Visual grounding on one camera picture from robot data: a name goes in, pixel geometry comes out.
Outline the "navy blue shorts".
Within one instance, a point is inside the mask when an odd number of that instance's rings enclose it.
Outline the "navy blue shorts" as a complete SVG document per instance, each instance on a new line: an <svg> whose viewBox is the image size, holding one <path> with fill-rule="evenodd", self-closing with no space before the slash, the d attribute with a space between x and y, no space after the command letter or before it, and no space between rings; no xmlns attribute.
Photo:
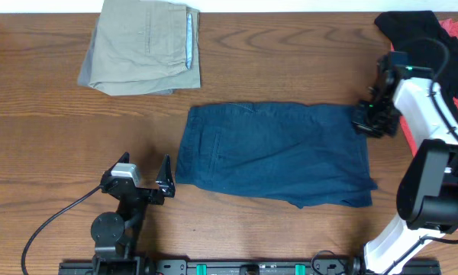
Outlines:
<svg viewBox="0 0 458 275"><path fill-rule="evenodd" d="M362 208L377 188L349 105L235 102L189 110L176 182L233 196Z"/></svg>

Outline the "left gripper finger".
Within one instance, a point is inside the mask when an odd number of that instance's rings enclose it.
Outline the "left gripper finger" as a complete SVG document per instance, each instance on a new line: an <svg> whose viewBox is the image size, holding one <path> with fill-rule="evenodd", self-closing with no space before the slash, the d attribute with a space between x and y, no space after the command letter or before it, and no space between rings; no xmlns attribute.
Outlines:
<svg viewBox="0 0 458 275"><path fill-rule="evenodd" d="M107 175L111 175L111 171L115 168L118 163L130 163L130 154L128 152L124 152L121 157L115 162L108 170L105 171Z"/></svg>
<svg viewBox="0 0 458 275"><path fill-rule="evenodd" d="M168 154L163 158L163 162L156 177L156 184L159 186L159 191L165 197L173 198L175 196L176 188L171 170L171 158Z"/></svg>

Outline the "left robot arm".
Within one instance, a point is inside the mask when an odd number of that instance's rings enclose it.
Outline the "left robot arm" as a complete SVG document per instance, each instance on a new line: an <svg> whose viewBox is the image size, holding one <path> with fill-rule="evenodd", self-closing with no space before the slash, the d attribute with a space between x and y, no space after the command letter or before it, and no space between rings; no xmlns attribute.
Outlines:
<svg viewBox="0 0 458 275"><path fill-rule="evenodd" d="M156 189L140 185L140 172L124 153L102 175L100 190L118 200L117 210L100 214L92 223L95 256L102 260L127 260L134 257L147 206L163 205L176 194L170 156L163 158L157 174Z"/></svg>

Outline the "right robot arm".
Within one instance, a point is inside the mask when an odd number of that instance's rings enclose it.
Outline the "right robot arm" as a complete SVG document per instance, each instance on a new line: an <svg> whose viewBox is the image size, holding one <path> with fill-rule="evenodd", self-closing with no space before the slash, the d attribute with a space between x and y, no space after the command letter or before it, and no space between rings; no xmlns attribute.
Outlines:
<svg viewBox="0 0 458 275"><path fill-rule="evenodd" d="M458 124L436 79L437 72L392 51L377 63L371 100L353 113L355 130L371 138L394 135L405 119L417 151L399 184L396 215L349 274L438 274L438 263L414 256L431 242L458 244L448 237L458 230Z"/></svg>

